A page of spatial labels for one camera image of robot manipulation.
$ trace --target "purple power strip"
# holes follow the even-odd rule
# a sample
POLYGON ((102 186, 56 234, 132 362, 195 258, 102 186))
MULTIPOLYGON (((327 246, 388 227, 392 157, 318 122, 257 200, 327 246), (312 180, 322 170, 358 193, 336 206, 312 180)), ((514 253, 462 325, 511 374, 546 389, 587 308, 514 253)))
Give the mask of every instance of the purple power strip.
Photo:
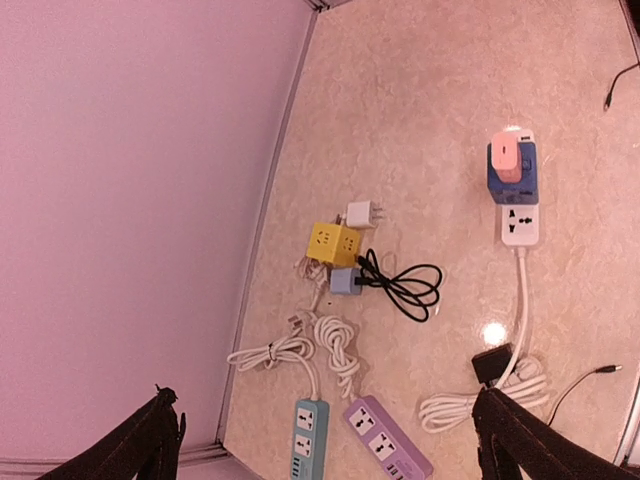
POLYGON ((426 480, 433 473, 431 462, 371 395, 353 402, 344 418, 389 478, 426 480))

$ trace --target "coiled white cable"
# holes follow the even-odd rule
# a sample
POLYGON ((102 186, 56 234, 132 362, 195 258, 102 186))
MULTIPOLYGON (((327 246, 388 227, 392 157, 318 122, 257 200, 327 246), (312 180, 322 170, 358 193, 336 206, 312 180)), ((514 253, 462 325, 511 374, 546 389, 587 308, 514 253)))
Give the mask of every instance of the coiled white cable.
MULTIPOLYGON (((529 289, 525 250, 516 250, 518 257, 518 274, 522 292, 522 311, 520 314, 520 332, 516 340, 515 350, 507 368, 495 387, 518 402, 524 408, 533 408, 549 401, 547 393, 547 376, 542 365, 533 357, 519 359, 524 346, 529 323, 529 289)), ((477 394, 438 394, 422 402, 418 418, 422 428, 428 433, 439 433, 450 430, 471 416, 477 394)))
POLYGON ((271 370, 278 362, 300 363, 309 375, 311 383, 311 400, 320 398, 318 388, 318 374, 308 360, 313 357, 316 347, 311 340, 299 336, 302 328, 294 329, 291 334, 279 338, 269 345, 258 348, 239 350, 227 357, 227 362, 235 365, 239 372, 246 372, 262 364, 267 370, 271 370))
POLYGON ((329 351, 329 369, 338 375, 338 386, 342 388, 340 396, 353 402, 357 398, 353 377, 360 370, 360 359, 345 352, 345 348, 355 337, 355 331, 335 315, 320 318, 310 315, 314 339, 329 351))

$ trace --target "adapter plug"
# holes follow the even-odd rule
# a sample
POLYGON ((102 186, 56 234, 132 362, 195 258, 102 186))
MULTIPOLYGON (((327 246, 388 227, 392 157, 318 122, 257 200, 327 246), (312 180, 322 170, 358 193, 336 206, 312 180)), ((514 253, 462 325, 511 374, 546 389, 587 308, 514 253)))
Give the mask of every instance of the adapter plug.
POLYGON ((334 295, 360 295, 362 285, 358 283, 359 278, 359 268, 334 268, 331 270, 329 291, 334 295))
POLYGON ((518 183, 505 183, 493 167, 491 144, 487 145, 487 187, 498 205, 536 205, 539 202, 538 165, 533 134, 525 130, 510 132, 518 136, 518 152, 522 178, 518 183))
POLYGON ((287 318, 287 323, 289 324, 289 330, 295 332, 296 330, 302 330, 305 327, 304 318, 302 318, 297 313, 295 315, 287 318))
POLYGON ((499 379, 511 360, 511 344, 479 353, 471 359, 478 382, 490 388, 491 382, 499 379))
POLYGON ((347 205, 346 224, 351 228, 374 228, 376 220, 382 218, 382 209, 371 200, 351 202, 347 205))

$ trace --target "yellow cube socket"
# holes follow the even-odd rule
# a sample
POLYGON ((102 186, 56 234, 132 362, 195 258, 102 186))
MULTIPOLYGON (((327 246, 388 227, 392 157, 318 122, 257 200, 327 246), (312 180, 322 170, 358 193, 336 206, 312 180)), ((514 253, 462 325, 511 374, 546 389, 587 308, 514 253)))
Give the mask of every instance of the yellow cube socket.
POLYGON ((307 257, 337 267, 355 267, 359 250, 360 233, 357 230, 333 223, 315 223, 307 257))

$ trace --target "teal power strip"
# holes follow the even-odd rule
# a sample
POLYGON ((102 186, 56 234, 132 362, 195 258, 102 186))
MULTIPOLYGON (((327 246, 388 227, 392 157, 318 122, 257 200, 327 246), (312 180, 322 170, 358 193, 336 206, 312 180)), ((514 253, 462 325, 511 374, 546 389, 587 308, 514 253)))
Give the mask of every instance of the teal power strip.
POLYGON ((318 400, 298 400, 293 422, 291 478, 322 480, 329 431, 329 404, 318 400))

